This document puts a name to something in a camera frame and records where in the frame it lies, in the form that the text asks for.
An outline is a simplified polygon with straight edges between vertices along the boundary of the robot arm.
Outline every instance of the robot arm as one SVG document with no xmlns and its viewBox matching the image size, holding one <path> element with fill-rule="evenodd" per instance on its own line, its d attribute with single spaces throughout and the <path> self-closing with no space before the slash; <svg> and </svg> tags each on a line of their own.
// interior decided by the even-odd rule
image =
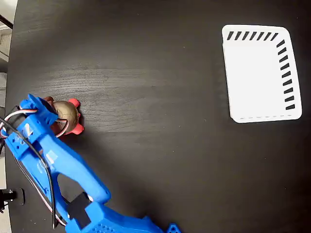
<svg viewBox="0 0 311 233">
<path fill-rule="evenodd" d="M 66 220 L 68 233 L 163 233 L 148 217 L 143 219 L 122 216 L 104 204 L 111 194 L 79 154 L 55 137 L 50 129 L 58 115 L 41 98 L 28 95 L 20 104 L 23 109 L 37 109 L 28 114 L 17 130 L 36 150 L 42 152 L 52 176 L 56 209 Z M 16 133 L 11 133 L 5 143 L 15 158 L 21 161 L 42 193 L 51 201 L 48 175 L 35 153 Z M 61 195 L 57 176 L 63 174 L 76 181 L 85 191 L 71 203 Z M 171 224 L 168 233 L 180 233 Z"/>
</svg>

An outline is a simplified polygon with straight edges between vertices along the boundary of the black stripe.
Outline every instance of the black stripe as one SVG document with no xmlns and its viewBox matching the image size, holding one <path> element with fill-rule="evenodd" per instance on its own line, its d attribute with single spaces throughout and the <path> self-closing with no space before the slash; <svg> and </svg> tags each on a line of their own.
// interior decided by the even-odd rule
<svg viewBox="0 0 311 233">
<path fill-rule="evenodd" d="M 239 36 L 241 35 L 242 32 L 238 32 L 234 40 L 238 40 Z"/>
<path fill-rule="evenodd" d="M 233 32 L 229 32 L 229 35 L 228 35 L 227 40 L 230 40 L 230 38 L 232 37 L 232 35 L 233 35 Z"/>
<path fill-rule="evenodd" d="M 278 55 L 281 55 L 283 52 L 286 52 L 287 51 L 287 49 L 286 49 L 286 47 L 285 48 L 283 48 L 280 52 L 278 52 L 277 54 Z"/>
<path fill-rule="evenodd" d="M 282 66 L 282 67 L 281 67 L 281 70 L 284 70 L 284 69 L 286 69 L 286 68 L 288 68 L 288 67 L 290 67 L 290 64 L 289 64 L 289 63 L 287 63 L 286 65 Z"/>
<path fill-rule="evenodd" d="M 286 85 L 291 84 L 291 83 L 293 83 L 293 82 L 292 82 L 291 79 L 289 79 L 288 81 L 286 81 L 285 83 L 283 83 L 283 86 L 286 86 Z"/>
<path fill-rule="evenodd" d="M 286 98 L 285 102 L 292 101 L 292 100 L 294 100 L 294 96 L 290 96 L 290 97 Z"/>
<path fill-rule="evenodd" d="M 285 44 L 285 40 L 282 40 L 280 43 L 277 44 L 276 47 L 278 48 L 278 47 L 280 47 L 281 45 L 284 45 L 284 44 Z"/>
<path fill-rule="evenodd" d="M 294 109 L 294 108 L 295 108 L 295 105 L 294 105 L 294 104 L 292 104 L 292 105 L 290 105 L 290 106 L 286 107 L 286 110 L 290 110 L 290 109 Z"/>
<path fill-rule="evenodd" d="M 249 32 L 245 32 L 242 40 L 245 40 L 248 34 L 249 34 Z"/>
<path fill-rule="evenodd" d="M 269 38 L 270 35 L 271 35 L 271 33 L 268 33 L 268 34 L 266 35 L 266 37 L 264 38 L 264 40 L 267 40 L 267 39 Z"/>
<path fill-rule="evenodd" d="M 253 34 L 251 35 L 251 38 L 249 38 L 249 40 L 252 40 L 255 37 L 256 33 L 257 32 L 253 32 Z"/>
<path fill-rule="evenodd" d="M 282 78 L 285 78 L 285 77 L 290 76 L 290 75 L 291 75 L 291 72 L 288 71 L 287 73 L 285 73 L 285 74 L 282 75 Z"/>
<path fill-rule="evenodd" d="M 287 89 L 287 90 L 285 90 L 284 91 L 284 94 L 287 94 L 287 93 L 290 93 L 290 92 L 293 92 L 294 90 L 293 90 L 293 88 L 291 87 L 290 89 Z"/>
<path fill-rule="evenodd" d="M 283 57 L 282 59 L 280 59 L 280 62 L 284 62 L 285 60 L 288 59 L 288 56 L 286 55 L 285 57 Z"/>
<path fill-rule="evenodd" d="M 260 34 L 259 34 L 259 36 L 258 36 L 258 38 L 257 38 L 257 40 L 260 40 L 260 38 L 262 37 L 262 35 L 263 35 L 264 33 L 263 32 L 261 32 Z"/>
<path fill-rule="evenodd" d="M 271 38 L 271 41 L 273 41 L 273 40 L 276 38 L 277 35 L 278 35 L 278 33 L 275 33 L 275 34 L 273 35 L 273 37 Z"/>
</svg>

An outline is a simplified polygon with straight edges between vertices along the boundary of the white tray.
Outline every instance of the white tray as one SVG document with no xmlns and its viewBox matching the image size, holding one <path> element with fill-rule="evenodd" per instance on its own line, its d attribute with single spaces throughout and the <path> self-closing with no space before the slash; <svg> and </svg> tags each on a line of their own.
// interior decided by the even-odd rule
<svg viewBox="0 0 311 233">
<path fill-rule="evenodd" d="M 230 115 L 234 121 L 301 117 L 296 62 L 285 28 L 226 25 L 223 49 Z"/>
</svg>

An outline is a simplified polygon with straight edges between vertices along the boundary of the black wire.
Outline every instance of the black wire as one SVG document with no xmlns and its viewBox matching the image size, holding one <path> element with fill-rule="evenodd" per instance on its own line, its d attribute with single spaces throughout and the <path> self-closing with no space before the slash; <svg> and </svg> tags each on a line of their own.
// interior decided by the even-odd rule
<svg viewBox="0 0 311 233">
<path fill-rule="evenodd" d="M 0 22 L 4 23 L 6 26 L 8 26 L 10 29 L 13 29 L 13 23 L 8 21 L 5 17 L 0 15 Z"/>
<path fill-rule="evenodd" d="M 50 190 L 51 190 L 51 200 L 52 200 L 52 228 L 55 229 L 55 196 L 54 196 L 54 189 L 53 189 L 53 182 L 51 177 L 51 172 L 49 170 L 49 166 L 44 160 L 43 156 L 34 148 L 34 146 L 29 142 L 27 138 L 24 137 L 24 135 L 19 132 L 16 128 L 14 128 L 11 124 L 6 122 L 2 117 L 0 117 L 0 121 L 5 124 L 8 128 L 10 128 L 14 133 L 16 133 L 28 146 L 29 148 L 38 156 L 41 163 L 43 164 L 43 167 L 48 175 L 49 178 L 49 184 L 50 184 Z"/>
</svg>

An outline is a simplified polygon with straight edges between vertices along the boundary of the black table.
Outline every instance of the black table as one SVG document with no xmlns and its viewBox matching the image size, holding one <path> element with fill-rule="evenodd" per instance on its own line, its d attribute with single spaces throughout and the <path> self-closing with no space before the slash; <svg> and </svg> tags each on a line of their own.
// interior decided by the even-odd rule
<svg viewBox="0 0 311 233">
<path fill-rule="evenodd" d="M 310 6 L 294 0 L 19 1 L 7 108 L 27 93 L 76 97 L 85 132 L 64 141 L 112 192 L 109 206 L 185 233 L 302 233 L 311 224 Z M 229 117 L 221 30 L 290 31 L 303 115 Z M 6 154 L 13 233 L 51 230 L 51 214 Z M 65 197 L 81 191 L 60 179 Z"/>
</svg>

